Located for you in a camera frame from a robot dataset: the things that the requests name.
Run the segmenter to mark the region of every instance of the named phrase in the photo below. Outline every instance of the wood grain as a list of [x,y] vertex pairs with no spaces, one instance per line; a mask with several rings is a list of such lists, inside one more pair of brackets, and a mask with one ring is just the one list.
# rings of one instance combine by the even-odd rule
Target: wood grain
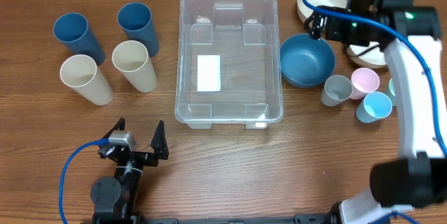
[[[158,86],[138,93],[110,56],[126,39],[116,20],[125,3],[141,1],[153,12],[161,50],[152,59]],[[278,0],[281,43],[302,24],[296,0]],[[397,113],[364,125],[354,115],[358,101],[327,108],[320,89],[297,89],[283,82],[284,119],[267,130],[214,125],[191,130],[174,117],[180,0],[0,0],[0,223],[60,223],[58,186],[68,156],[96,140],[120,117],[127,120],[138,149],[147,149],[158,120],[166,123],[170,158],[145,170],[138,209],[148,217],[218,218],[292,216],[326,212],[339,200],[368,186],[373,164],[396,157]],[[444,0],[416,0],[438,8]],[[52,34],[54,21],[67,12],[84,14],[108,56],[100,67],[115,91],[98,107],[59,80],[70,56]],[[356,68],[337,55],[336,74]],[[382,83],[389,75],[379,71]],[[442,62],[444,83],[447,65]],[[89,191],[115,164],[96,148],[81,152],[66,176],[64,208],[70,223],[91,218]],[[415,211],[423,223],[445,223],[445,206]]]

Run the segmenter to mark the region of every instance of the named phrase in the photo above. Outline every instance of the small cup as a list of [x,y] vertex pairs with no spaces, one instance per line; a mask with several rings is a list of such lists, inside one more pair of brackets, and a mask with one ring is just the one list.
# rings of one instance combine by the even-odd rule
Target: small cup
[[159,50],[151,10],[143,3],[128,3],[118,12],[118,24],[130,40],[137,40],[147,48],[150,57]]
[[156,86],[156,76],[146,47],[135,40],[120,43],[112,53],[113,65],[140,92],[150,92]]
[[342,75],[329,77],[321,91],[321,102],[329,107],[336,106],[351,97],[353,87],[351,81]]
[[83,54],[69,57],[61,66],[62,82],[95,105],[107,105],[113,90],[95,61]]
[[98,66],[104,62],[104,50],[83,15],[79,13],[62,15],[54,23],[53,33],[72,53],[90,56]]
[[389,97],[375,91],[366,95],[357,108],[356,116],[363,123],[372,123],[388,117],[392,110],[393,104]]
[[392,78],[390,79],[390,82],[388,83],[388,87],[385,90],[384,94],[390,98],[393,106],[396,106],[396,93],[394,92],[394,84]]
[[379,88],[380,78],[376,72],[369,68],[358,68],[352,73],[353,86],[352,99],[361,99]]

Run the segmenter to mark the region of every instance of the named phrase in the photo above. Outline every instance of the wire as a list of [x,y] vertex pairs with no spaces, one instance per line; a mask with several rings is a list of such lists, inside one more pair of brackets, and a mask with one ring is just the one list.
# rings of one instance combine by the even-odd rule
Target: wire
[[424,73],[425,73],[425,76],[427,77],[428,85],[430,87],[430,93],[432,95],[432,111],[433,111],[434,133],[436,135],[437,142],[439,143],[439,146],[441,147],[442,152],[444,153],[444,156],[447,158],[447,147],[446,147],[446,145],[444,143],[444,140],[442,138],[441,129],[440,129],[440,126],[439,126],[438,98],[437,98],[437,93],[436,93],[436,87],[434,85],[432,71],[428,67],[428,65],[425,62],[425,60],[422,57],[422,55],[410,43],[410,41],[406,37],[401,35],[399,32],[397,32],[396,30],[391,29],[390,27],[388,27],[388,26],[386,26],[384,24],[381,24],[379,22],[376,22],[374,20],[367,19],[367,18],[364,18],[364,17],[359,17],[357,15],[349,15],[349,14],[344,14],[344,13],[338,13],[338,12],[331,11],[331,10],[325,10],[325,9],[318,8],[318,7],[315,7],[315,6],[311,5],[307,0],[302,0],[302,1],[304,2],[304,4],[308,8],[311,8],[312,10],[314,10],[314,11],[316,11],[316,12],[322,14],[322,15],[332,16],[332,17],[336,17],[336,18],[343,19],[343,20],[349,20],[349,21],[353,21],[353,22],[361,22],[363,24],[368,24],[370,26],[382,29],[382,30],[388,32],[389,34],[395,36],[399,40],[401,40],[413,52],[413,54],[416,56],[417,60],[419,61],[420,65],[422,66],[422,68],[424,70]]
[[360,53],[360,54],[355,54],[355,55],[350,55],[350,54],[348,54],[348,47],[349,47],[350,45],[343,45],[343,54],[345,54],[345,55],[347,55],[348,57],[361,57],[361,56],[363,56],[364,54],[367,54],[368,52],[370,52],[370,51],[372,51],[372,50],[374,50],[374,49],[376,49],[376,48],[378,48],[380,45],[375,45],[375,46],[372,46],[372,47],[369,47],[369,48],[367,48],[366,50],[364,50],[362,53]]
[[63,200],[63,196],[64,196],[64,179],[65,179],[65,173],[67,172],[68,165],[70,165],[70,162],[73,160],[73,158],[75,158],[76,154],[78,154],[80,151],[82,151],[85,147],[89,147],[92,145],[98,145],[99,147],[101,147],[101,145],[108,143],[108,142],[109,142],[108,139],[102,139],[102,140],[92,141],[92,142],[83,144],[81,147],[76,149],[76,151],[74,151],[71,154],[70,158],[68,158],[67,162],[65,162],[65,166],[62,169],[61,182],[59,184],[59,213],[61,214],[61,219],[64,224],[68,224],[67,219],[65,219],[64,208],[62,207],[62,200]]
[[391,213],[385,215],[384,217],[382,217],[382,218],[380,218],[380,219],[378,219],[378,220],[375,220],[375,221],[373,221],[373,222],[371,222],[371,223],[369,223],[369,224],[384,224],[384,223],[386,223],[391,217],[394,217],[394,218],[401,217],[401,218],[407,220],[407,221],[408,221],[409,223],[411,223],[411,224],[419,224],[419,222],[415,221],[415,220],[412,219],[410,216],[407,216],[406,214],[402,214],[402,213],[395,212],[395,211],[394,211],[394,212],[391,212]]

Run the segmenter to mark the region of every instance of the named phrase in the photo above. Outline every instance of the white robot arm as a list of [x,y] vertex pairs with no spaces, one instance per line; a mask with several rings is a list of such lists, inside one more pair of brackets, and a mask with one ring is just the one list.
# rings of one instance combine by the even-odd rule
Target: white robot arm
[[[445,136],[447,109],[440,73],[441,41],[434,40],[431,36],[409,36],[409,40],[432,69],[441,134]],[[390,43],[384,53],[396,93],[400,127],[399,158],[416,158],[416,154],[420,152],[425,152],[429,158],[443,158],[434,134],[430,88],[422,67],[408,47],[398,39]],[[343,201],[340,216],[343,224],[365,224],[373,223],[393,211],[405,212],[412,209],[411,205],[382,207],[368,188],[358,196]]]
[[325,30],[327,40],[347,45],[378,41],[396,93],[399,159],[373,167],[369,188],[332,209],[337,222],[382,224],[382,217],[390,213],[443,202],[447,199],[447,151],[441,136],[447,133],[447,110],[436,10],[414,7],[413,0],[349,0],[347,8],[314,7],[303,1],[314,10],[305,22],[311,38],[319,39]]

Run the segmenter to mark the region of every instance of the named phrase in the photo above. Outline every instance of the white card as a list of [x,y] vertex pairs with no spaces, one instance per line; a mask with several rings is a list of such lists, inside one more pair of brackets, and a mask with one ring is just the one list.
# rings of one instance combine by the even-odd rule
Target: white card
[[197,56],[197,91],[221,90],[221,56]]

